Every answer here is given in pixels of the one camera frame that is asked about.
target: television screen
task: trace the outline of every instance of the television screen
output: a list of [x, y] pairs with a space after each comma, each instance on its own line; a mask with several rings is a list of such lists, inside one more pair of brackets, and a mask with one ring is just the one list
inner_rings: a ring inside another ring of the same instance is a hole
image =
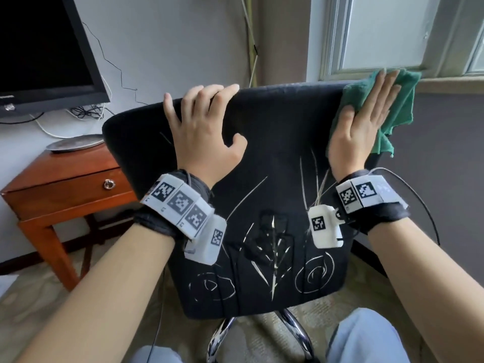
[[108, 102], [73, 0], [2, 4], [0, 116]]

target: hand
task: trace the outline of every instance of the hand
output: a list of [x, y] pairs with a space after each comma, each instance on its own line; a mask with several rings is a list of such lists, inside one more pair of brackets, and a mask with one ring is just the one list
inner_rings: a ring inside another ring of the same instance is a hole
[[381, 70], [363, 107], [355, 116], [351, 105], [343, 107], [333, 133], [328, 152], [331, 171], [340, 182], [347, 175], [365, 168], [365, 162], [375, 144], [378, 129], [402, 88], [394, 85], [400, 70], [386, 74]]
[[237, 84], [191, 88], [181, 101], [181, 122], [171, 96], [166, 93], [164, 97], [163, 109], [173, 135], [178, 169], [197, 176], [210, 189], [240, 163], [247, 147], [247, 140], [240, 134], [234, 135], [230, 147], [222, 139], [225, 109], [238, 91]]

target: jeans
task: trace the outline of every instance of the jeans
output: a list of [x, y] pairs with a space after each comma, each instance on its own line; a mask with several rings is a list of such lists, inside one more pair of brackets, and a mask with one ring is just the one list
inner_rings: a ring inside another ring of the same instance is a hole
[[[139, 349], [131, 363], [146, 363], [150, 346]], [[341, 321], [330, 340], [327, 363], [410, 363], [397, 331], [377, 312], [357, 308]], [[149, 363], [183, 363], [170, 348], [154, 347]]]

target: black office chair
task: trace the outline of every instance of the black office chair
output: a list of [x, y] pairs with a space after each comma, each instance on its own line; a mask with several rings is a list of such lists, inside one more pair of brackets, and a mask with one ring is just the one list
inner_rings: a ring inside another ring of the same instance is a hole
[[[229, 102], [223, 137], [248, 140], [242, 162], [213, 188], [212, 204], [227, 220], [217, 262], [185, 259], [177, 244], [168, 266], [189, 318], [221, 318], [207, 351], [215, 354], [238, 316], [275, 312], [318, 361], [311, 341], [287, 310], [339, 290], [345, 280], [353, 230], [342, 227], [341, 248], [317, 249], [306, 210], [329, 168], [330, 126], [348, 82], [243, 89]], [[178, 117], [180, 100], [174, 101]], [[138, 198], [162, 173], [177, 168], [162, 103], [132, 109], [103, 126], [107, 146]], [[329, 176], [326, 188], [335, 180]], [[322, 203], [333, 205], [332, 196]]]

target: drawer knob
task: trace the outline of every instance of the drawer knob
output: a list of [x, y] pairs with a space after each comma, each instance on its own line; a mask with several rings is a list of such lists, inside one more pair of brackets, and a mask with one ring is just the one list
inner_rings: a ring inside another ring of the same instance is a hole
[[103, 183], [103, 187], [106, 190], [112, 190], [116, 187], [116, 183], [112, 179], [105, 179]]

